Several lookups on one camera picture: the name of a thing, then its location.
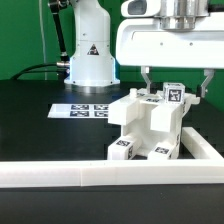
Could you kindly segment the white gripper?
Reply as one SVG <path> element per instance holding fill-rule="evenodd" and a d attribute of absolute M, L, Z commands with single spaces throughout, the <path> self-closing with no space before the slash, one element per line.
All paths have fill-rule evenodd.
<path fill-rule="evenodd" d="M 204 98 L 214 69 L 224 69 L 224 3 L 126 0 L 121 14 L 116 58 L 122 65 L 142 66 L 147 92 L 153 92 L 150 67 L 203 68 L 197 96 Z"/>

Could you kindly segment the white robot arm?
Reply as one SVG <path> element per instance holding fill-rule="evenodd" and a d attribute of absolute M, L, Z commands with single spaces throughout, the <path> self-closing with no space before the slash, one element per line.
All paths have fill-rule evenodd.
<path fill-rule="evenodd" d="M 224 69 L 224 3 L 209 0 L 126 0 L 118 27 L 116 57 L 110 55 L 110 16 L 98 0 L 71 0 L 76 51 L 66 82 L 80 87 L 109 86 L 114 64 L 139 66 L 147 85 L 152 67 L 200 68 L 203 97 L 214 71 Z"/>

